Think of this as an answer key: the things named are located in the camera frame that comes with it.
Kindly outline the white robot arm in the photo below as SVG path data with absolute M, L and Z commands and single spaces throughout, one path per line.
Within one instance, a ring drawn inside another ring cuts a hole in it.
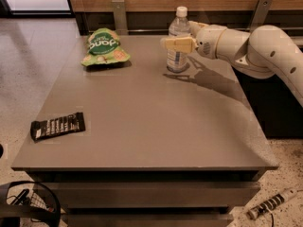
M 278 76 L 303 106 L 303 53 L 276 26 L 259 26 L 251 32 L 191 21 L 189 35 L 169 36 L 160 44 L 174 52 L 193 51 L 211 60 L 228 62 L 255 79 Z

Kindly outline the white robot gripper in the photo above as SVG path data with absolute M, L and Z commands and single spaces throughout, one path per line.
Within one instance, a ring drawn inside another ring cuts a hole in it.
M 160 40 L 160 44 L 167 50 L 189 54 L 198 45 L 197 52 L 200 56 L 216 59 L 216 48 L 220 37 L 227 30 L 226 26 L 208 25 L 205 23 L 189 21 L 190 33 L 196 36 L 196 41 L 190 36 L 167 37 Z

